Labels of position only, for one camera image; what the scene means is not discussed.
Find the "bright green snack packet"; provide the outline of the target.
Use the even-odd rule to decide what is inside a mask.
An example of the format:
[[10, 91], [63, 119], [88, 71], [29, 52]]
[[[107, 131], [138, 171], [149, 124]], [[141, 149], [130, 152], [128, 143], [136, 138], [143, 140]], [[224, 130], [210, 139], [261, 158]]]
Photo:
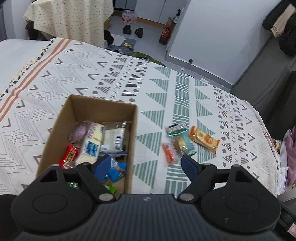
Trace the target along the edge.
[[104, 185], [104, 187], [111, 193], [111, 194], [115, 194], [116, 193], [116, 191], [117, 191], [117, 187], [113, 187], [113, 186], [108, 186], [108, 185], [105, 185], [105, 184], [103, 184]]

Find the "large purple wafer pack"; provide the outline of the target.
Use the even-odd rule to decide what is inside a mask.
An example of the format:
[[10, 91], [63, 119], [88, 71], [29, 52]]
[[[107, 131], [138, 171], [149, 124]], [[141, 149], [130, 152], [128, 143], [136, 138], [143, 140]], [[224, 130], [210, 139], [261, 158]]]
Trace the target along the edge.
[[76, 165], [88, 162], [93, 164], [97, 161], [100, 147], [103, 142], [104, 125], [91, 122], [75, 161]]

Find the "brown cardboard box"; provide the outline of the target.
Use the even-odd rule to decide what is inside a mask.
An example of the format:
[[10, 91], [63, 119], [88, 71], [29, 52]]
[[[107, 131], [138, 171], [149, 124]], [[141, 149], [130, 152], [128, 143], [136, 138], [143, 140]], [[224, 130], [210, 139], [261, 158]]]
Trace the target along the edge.
[[43, 150], [36, 176], [49, 166], [64, 171], [100, 156], [119, 155], [126, 172], [118, 181], [116, 196], [132, 191], [132, 168], [137, 130], [135, 104], [78, 95], [67, 97]]

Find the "teal biscuit packet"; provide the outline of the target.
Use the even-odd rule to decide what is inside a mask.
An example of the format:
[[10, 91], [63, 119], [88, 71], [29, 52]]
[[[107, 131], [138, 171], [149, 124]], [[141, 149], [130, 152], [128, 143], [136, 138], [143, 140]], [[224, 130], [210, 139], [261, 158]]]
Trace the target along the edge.
[[196, 154], [196, 149], [194, 144], [191, 142], [189, 137], [184, 135], [177, 135], [174, 139], [174, 147], [177, 149], [181, 156], [189, 155], [192, 156]]

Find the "dotted cream tablecloth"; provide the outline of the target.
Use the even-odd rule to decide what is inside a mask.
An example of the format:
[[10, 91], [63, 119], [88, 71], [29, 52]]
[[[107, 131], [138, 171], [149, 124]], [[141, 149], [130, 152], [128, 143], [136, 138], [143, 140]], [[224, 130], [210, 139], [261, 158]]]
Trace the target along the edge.
[[113, 11], [112, 0], [35, 1], [23, 17], [42, 33], [103, 48], [104, 23]]

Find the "purple clear snack packet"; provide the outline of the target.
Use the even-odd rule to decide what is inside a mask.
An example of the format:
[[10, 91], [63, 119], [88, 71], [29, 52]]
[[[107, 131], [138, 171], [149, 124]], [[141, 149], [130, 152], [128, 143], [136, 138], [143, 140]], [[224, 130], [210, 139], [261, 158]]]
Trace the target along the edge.
[[74, 145], [82, 142], [90, 128], [90, 125], [91, 121], [89, 120], [85, 120], [74, 125], [69, 132], [68, 143]]

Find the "blue snack packet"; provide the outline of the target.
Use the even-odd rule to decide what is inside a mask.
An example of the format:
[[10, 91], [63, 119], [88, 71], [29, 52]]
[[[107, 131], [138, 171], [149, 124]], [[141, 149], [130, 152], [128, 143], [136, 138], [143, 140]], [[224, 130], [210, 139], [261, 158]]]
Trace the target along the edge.
[[112, 182], [117, 182], [126, 174], [126, 170], [127, 164], [125, 162], [118, 162], [114, 158], [111, 158], [111, 166], [107, 172], [107, 176]]

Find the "red snack bar wrapper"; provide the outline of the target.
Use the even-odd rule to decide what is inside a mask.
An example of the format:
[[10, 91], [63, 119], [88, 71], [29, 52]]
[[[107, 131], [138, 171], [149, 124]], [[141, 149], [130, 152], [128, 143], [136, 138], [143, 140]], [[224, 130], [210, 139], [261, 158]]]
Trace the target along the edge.
[[79, 155], [80, 149], [71, 144], [67, 145], [66, 152], [62, 159], [58, 162], [62, 169], [73, 169], [75, 168], [75, 160]]

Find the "black shoe right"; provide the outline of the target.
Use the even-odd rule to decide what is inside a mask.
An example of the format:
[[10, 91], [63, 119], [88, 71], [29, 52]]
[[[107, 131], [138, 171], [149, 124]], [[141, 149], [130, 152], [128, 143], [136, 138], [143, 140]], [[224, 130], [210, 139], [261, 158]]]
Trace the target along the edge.
[[144, 29], [143, 28], [138, 28], [138, 29], [135, 30], [135, 35], [138, 38], [142, 38], [143, 37], [143, 34], [144, 34]]

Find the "white clear cake packet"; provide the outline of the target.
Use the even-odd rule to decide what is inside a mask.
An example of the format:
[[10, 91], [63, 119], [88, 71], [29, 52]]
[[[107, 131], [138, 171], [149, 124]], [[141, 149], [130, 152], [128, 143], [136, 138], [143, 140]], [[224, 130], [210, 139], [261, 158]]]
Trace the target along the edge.
[[120, 153], [123, 151], [123, 140], [127, 122], [104, 122], [102, 153]]

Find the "dark green snack packet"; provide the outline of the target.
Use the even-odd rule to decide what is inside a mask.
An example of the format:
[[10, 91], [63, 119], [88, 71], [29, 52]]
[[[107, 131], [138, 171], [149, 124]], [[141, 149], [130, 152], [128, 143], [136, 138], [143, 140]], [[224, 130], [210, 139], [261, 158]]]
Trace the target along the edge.
[[79, 190], [77, 182], [67, 182], [67, 186]]

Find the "black shoe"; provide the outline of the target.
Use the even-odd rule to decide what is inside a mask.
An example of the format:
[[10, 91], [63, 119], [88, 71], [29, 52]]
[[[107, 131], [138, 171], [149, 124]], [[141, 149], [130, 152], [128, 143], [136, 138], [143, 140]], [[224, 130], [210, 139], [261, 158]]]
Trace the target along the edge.
[[138, 38], [142, 38], [143, 37], [143, 34], [144, 34], [144, 29], [143, 28], [138, 28], [138, 29], [135, 30], [135, 35]]
[[123, 31], [123, 34], [125, 35], [131, 35], [132, 34], [131, 25], [125, 25], [122, 31]]

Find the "dark brown bottle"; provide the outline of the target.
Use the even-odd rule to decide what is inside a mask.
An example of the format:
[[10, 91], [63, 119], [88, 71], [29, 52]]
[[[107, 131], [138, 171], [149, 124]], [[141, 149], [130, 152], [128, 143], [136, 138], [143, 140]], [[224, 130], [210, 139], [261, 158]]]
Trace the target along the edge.
[[171, 32], [172, 32], [171, 26], [166, 25], [162, 31], [160, 38], [159, 38], [159, 43], [162, 45], [166, 45], [170, 39]]

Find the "pink cloth bag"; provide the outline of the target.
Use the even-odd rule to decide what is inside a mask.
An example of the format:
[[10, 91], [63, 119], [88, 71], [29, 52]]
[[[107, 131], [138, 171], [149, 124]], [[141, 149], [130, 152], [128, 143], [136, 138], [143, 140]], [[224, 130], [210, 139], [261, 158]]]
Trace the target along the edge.
[[287, 130], [280, 149], [281, 168], [286, 173], [285, 183], [295, 188], [295, 126]]

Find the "pack of water bottles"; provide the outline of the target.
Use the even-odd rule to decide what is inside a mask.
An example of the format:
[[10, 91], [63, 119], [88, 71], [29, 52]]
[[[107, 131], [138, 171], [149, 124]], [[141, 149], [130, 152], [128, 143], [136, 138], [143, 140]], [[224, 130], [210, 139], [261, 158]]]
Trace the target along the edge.
[[122, 21], [126, 23], [136, 23], [137, 22], [137, 13], [132, 10], [124, 10], [121, 15]]

